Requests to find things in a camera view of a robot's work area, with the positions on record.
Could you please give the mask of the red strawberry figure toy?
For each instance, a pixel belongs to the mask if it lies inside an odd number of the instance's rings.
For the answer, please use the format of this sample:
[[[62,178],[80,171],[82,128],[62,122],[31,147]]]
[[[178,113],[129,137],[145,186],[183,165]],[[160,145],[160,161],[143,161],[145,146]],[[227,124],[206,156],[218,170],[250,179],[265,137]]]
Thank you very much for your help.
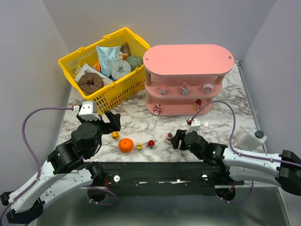
[[[152,149],[154,147],[154,145],[155,145],[155,141],[154,140],[149,140],[146,146],[148,148]]]

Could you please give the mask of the pink bear donut toy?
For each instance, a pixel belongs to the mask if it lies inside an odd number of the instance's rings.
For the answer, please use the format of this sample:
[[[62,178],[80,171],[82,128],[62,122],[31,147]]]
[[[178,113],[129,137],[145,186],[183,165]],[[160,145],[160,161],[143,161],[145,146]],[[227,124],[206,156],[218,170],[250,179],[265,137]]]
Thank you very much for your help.
[[[203,107],[203,105],[202,105],[202,100],[201,100],[201,99],[197,99],[196,102],[195,102],[195,104],[194,104],[194,106],[193,106],[194,110],[197,112],[197,111],[199,111],[202,107]]]

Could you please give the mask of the pink bear strawberry toy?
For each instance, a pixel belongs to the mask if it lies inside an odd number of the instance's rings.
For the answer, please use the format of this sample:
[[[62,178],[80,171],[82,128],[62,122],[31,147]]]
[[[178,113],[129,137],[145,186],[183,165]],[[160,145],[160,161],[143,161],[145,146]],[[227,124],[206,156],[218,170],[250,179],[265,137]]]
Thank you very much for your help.
[[[155,115],[159,115],[162,113],[162,105],[161,104],[155,104],[153,112]]]

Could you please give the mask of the white ring pink figure toy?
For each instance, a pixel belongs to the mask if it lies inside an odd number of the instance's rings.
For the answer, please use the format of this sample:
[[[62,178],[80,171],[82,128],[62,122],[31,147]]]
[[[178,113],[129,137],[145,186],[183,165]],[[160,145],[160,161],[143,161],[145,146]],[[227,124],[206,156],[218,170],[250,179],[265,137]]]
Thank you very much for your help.
[[[204,84],[202,87],[202,92],[206,95],[211,94],[214,91],[214,86],[210,83]]]

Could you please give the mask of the pink round planet toy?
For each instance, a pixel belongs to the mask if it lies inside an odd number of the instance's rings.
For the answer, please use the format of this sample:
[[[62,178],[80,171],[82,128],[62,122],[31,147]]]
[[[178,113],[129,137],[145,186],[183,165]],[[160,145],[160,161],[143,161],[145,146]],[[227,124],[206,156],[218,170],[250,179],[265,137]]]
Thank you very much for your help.
[[[158,86],[158,88],[159,88],[160,95],[164,96],[164,95],[166,95],[167,93],[170,92],[170,89],[167,85],[160,85],[160,86]]]

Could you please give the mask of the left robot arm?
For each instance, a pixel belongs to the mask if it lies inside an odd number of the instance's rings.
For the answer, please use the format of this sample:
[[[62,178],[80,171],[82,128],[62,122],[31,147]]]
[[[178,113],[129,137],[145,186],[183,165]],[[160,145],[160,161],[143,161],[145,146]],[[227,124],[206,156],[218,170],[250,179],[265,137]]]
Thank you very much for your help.
[[[0,196],[2,213],[10,224],[28,225],[47,205],[82,187],[106,184],[107,175],[99,162],[89,162],[102,145],[102,136],[120,131],[120,114],[106,111],[109,122],[96,113],[77,114],[80,125],[70,140],[59,144],[38,172],[22,187]]]

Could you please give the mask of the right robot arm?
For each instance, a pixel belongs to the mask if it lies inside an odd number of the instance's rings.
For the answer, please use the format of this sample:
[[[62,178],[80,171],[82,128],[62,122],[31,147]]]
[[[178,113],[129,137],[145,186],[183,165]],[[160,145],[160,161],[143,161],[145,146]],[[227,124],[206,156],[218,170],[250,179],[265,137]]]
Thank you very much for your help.
[[[273,184],[290,194],[301,194],[301,160],[292,151],[264,154],[232,150],[227,145],[207,142],[195,131],[188,133],[181,129],[170,141],[173,149],[189,150],[209,165],[226,168],[233,181]]]

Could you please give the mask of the yellow duck toy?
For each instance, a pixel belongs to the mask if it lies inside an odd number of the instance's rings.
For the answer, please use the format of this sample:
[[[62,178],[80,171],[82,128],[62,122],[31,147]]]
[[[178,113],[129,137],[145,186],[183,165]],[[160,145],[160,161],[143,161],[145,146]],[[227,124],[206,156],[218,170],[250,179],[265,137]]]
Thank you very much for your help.
[[[111,137],[113,139],[119,139],[120,138],[120,134],[119,134],[119,132],[114,131],[114,132],[111,133]]]

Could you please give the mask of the orange fruit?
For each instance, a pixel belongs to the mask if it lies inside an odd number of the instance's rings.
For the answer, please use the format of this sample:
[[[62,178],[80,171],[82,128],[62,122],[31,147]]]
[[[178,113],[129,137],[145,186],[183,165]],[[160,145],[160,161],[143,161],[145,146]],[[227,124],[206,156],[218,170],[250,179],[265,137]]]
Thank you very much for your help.
[[[129,138],[123,138],[119,141],[119,150],[123,153],[129,153],[132,151],[134,147],[134,143],[131,139]]]

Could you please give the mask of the yellow plastic shopping basket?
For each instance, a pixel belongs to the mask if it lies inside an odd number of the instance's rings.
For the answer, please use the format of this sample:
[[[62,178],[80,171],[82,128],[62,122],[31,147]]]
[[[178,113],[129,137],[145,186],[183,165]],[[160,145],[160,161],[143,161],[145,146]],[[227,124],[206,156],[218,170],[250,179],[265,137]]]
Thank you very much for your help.
[[[129,28],[124,27],[103,36],[101,40],[87,47],[80,47],[78,50],[58,60],[58,64],[68,82],[85,100],[96,101],[99,108],[98,112],[101,114],[145,88],[144,66],[142,65],[134,69],[128,75],[104,86],[91,95],[85,94],[74,79],[84,64],[95,66],[98,62],[96,46],[114,47],[126,43],[129,45],[131,53],[139,57],[143,57],[144,53],[150,48],[149,44],[143,38],[132,32]]]

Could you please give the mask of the orange snack packet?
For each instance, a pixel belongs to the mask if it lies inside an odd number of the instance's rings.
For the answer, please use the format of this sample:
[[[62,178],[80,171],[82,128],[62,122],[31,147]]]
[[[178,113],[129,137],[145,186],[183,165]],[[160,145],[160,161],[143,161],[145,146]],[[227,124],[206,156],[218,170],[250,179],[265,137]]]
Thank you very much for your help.
[[[96,65],[95,65],[95,69],[99,72],[101,72],[101,66],[100,66],[100,63],[97,62]]]

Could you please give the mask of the white and blue box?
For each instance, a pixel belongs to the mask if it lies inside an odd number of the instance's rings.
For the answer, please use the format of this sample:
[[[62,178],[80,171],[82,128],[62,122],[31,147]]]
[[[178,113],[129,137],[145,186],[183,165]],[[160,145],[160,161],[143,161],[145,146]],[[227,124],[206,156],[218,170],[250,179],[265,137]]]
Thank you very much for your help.
[[[102,74],[101,72],[99,72],[99,71],[96,70],[95,68],[89,66],[87,63],[85,63],[85,64],[81,67],[81,69],[79,70],[79,73],[76,75],[76,77],[74,78],[74,80],[75,80],[76,82],[79,82],[80,78],[81,78],[84,74],[86,74],[86,73],[96,73],[96,74],[98,74],[98,75],[102,78],[102,80],[103,80],[105,86],[106,86],[106,85],[110,85],[110,83],[113,82],[112,79],[110,79],[110,78],[107,77],[106,75]]]

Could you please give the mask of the green melon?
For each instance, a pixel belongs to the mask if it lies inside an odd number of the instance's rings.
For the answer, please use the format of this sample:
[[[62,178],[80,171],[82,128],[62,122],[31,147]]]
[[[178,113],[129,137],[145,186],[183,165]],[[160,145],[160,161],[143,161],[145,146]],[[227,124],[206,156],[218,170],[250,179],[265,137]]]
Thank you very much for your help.
[[[143,65],[143,59],[136,55],[128,56],[126,61],[129,63],[131,71]]]

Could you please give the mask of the light blue cassava chips bag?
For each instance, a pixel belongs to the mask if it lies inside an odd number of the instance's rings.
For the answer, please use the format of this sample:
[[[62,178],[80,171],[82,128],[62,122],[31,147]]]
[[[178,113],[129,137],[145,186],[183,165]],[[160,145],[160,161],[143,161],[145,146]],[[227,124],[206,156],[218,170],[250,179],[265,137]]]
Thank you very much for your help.
[[[102,47],[96,46],[98,61],[100,63],[101,72],[107,76],[111,76],[111,66],[114,62],[122,60],[121,46]]]

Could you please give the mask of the black front mounting rail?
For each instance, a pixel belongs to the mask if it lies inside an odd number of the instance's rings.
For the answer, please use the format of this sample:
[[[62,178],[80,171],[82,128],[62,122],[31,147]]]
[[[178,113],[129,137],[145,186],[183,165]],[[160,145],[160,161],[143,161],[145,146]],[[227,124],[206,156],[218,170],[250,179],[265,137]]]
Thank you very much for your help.
[[[49,180],[48,196],[57,198],[75,189],[106,187],[116,196],[228,195],[234,183],[228,167],[203,162],[85,162],[72,172]]]

